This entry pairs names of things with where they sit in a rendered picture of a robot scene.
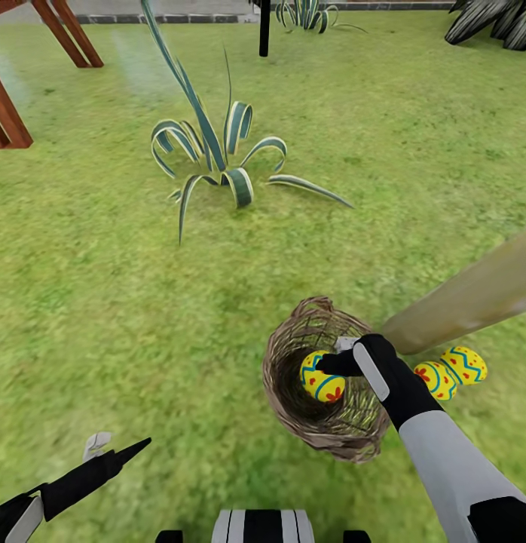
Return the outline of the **wicker basket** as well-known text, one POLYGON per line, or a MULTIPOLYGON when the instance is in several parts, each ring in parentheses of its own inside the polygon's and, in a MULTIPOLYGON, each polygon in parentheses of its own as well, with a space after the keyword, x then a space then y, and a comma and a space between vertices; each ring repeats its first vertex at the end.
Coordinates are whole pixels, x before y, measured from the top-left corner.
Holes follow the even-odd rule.
MULTIPOLYGON (((355 327, 363 335, 374 333, 371 327, 361 319, 346 315, 343 311, 334 310, 332 303, 333 301, 327 296, 314 296, 300 301, 297 308, 292 311, 291 317, 270 335, 261 366, 262 381, 268 403, 276 413, 277 420, 288 432, 301 438, 312 449, 330 452, 338 462, 352 462, 358 465, 381 455, 381 437, 392 424, 389 413, 382 403, 378 404, 378 407, 370 407, 367 411, 368 420, 365 427, 361 422, 354 424, 344 419, 344 415, 352 409, 349 403, 348 386, 343 388, 343 395, 328 414, 314 418, 300 416, 292 410, 290 406, 292 400, 296 405, 312 410, 317 407, 316 403, 309 403, 303 399, 293 384, 288 389, 292 400, 281 394, 283 392, 283 385, 280 383, 282 369, 289 356, 294 356, 293 359, 296 359, 315 349, 315 346, 308 345, 310 343, 308 336, 315 336, 318 340, 326 339, 331 330, 346 336, 351 332, 351 328, 355 327), (309 305, 311 306, 308 307, 309 305), (323 325, 312 324, 314 317, 323 325), (355 435, 356 431, 357 435, 355 435), (368 449, 370 447, 373 449, 372 454, 368 449)), ((362 405, 362 396, 365 402, 369 401, 372 388, 368 382, 364 384, 357 381, 350 395, 355 397, 351 405, 358 408, 362 405)))

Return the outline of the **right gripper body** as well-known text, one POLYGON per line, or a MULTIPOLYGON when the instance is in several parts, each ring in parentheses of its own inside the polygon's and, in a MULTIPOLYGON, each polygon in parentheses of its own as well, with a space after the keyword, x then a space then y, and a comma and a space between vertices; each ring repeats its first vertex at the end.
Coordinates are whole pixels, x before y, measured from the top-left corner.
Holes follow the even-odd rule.
POLYGON ((323 355, 323 369, 325 370, 326 375, 337 375, 345 376, 348 378, 362 378, 363 373, 354 373, 348 369, 345 363, 345 354, 342 352, 340 354, 331 354, 323 355))

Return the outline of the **robot trunk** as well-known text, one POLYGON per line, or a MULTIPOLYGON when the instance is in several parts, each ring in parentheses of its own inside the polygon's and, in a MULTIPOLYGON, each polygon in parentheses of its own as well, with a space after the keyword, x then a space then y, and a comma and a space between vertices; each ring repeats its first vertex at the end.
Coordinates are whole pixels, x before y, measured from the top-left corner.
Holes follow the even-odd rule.
POLYGON ((315 543, 305 510, 223 509, 212 543, 315 543))

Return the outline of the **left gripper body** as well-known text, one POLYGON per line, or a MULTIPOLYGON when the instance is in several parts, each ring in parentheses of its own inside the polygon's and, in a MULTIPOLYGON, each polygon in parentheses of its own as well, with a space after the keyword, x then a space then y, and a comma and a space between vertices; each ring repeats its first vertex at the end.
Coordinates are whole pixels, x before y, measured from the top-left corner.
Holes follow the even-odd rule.
POLYGON ((83 465, 67 474, 72 488, 73 505, 120 473, 116 456, 114 449, 110 450, 102 456, 83 462, 83 465))

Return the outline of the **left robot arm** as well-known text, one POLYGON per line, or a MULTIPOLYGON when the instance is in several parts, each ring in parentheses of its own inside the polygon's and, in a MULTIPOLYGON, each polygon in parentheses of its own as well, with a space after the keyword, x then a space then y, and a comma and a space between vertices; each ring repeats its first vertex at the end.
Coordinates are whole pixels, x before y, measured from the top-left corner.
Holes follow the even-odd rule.
POLYGON ((111 432, 105 431, 88 438, 83 465, 66 476, 51 484, 43 483, 2 504, 0 543, 27 543, 43 517, 51 521, 60 512, 117 476, 123 464, 151 443, 151 438, 146 438, 118 454, 115 454, 114 449, 104 453, 99 449, 110 442, 111 435, 111 432))

